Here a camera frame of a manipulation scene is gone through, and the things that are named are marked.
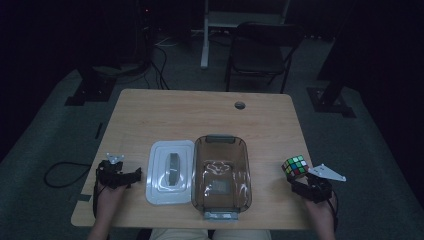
dark background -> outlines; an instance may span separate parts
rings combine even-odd
[[[281,4],[258,2],[231,1],[233,5],[229,6],[228,1],[215,1],[211,9],[275,12],[276,4]],[[114,42],[116,31],[111,29],[124,28],[128,26],[125,22],[134,18],[108,18],[105,12],[114,9],[108,4],[114,2],[1,1],[0,159],[71,70],[81,65],[119,66],[119,55],[125,51],[119,50],[120,45]],[[140,5],[142,10],[149,9],[148,13],[140,13],[140,24],[171,35],[187,37],[190,29],[203,26],[202,1],[140,1]],[[339,81],[361,94],[421,203],[422,16],[423,1],[418,0],[294,0],[287,17],[289,23],[304,25],[308,36],[319,36],[324,41],[336,38],[319,78]]]

rubik's cube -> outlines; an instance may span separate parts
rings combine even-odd
[[[287,178],[303,177],[309,169],[302,155],[287,159],[281,166]]]

black chair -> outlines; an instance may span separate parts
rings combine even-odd
[[[230,90],[233,70],[242,75],[271,77],[284,74],[283,93],[292,55],[304,39],[304,30],[293,24],[245,22],[235,29],[227,62],[226,91]]]

human hand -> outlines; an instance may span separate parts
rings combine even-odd
[[[126,186],[120,186],[116,189],[112,189],[98,182],[96,222],[91,229],[88,239],[103,240],[107,238],[110,224],[112,223],[115,212],[119,208],[125,189]]]
[[[308,199],[303,198],[306,209],[308,210],[310,220],[320,240],[335,240],[334,234],[334,216],[328,202],[314,203]],[[329,199],[333,206],[336,206],[337,199],[334,192]]]

brown translucent container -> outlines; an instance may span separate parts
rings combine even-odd
[[[246,143],[230,135],[207,135],[194,147],[191,202],[202,212],[246,211],[252,203]]]

